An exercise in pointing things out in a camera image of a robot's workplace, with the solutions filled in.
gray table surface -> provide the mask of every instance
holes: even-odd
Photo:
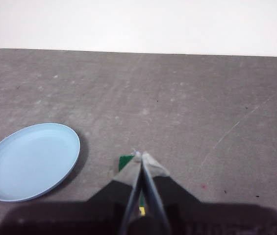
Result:
[[[76,130],[78,163],[46,195],[0,202],[0,221],[87,200],[132,148],[200,200],[277,209],[277,57],[0,49],[0,140],[43,122]]]

plate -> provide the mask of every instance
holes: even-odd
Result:
[[[0,201],[36,198],[60,184],[74,168],[79,138],[70,127],[42,123],[0,142]]]

green block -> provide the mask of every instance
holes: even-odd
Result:
[[[132,158],[134,157],[134,155],[123,155],[120,156],[119,158],[119,172],[126,166],[127,163],[129,163],[130,160],[132,160]],[[139,196],[139,206],[143,207],[144,206],[144,197],[143,197],[143,193],[140,193]]]
[[[119,159],[119,172],[124,168],[124,166],[126,166],[127,163],[129,163],[130,160],[132,160],[133,157],[134,157],[134,155],[120,156],[120,159]]]

yellow tag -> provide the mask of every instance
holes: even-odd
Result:
[[[142,216],[144,216],[145,215],[145,208],[144,207],[139,207],[139,210],[140,210],[140,214]]]

white wall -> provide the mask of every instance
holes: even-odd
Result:
[[[0,0],[0,48],[277,56],[277,0]]]

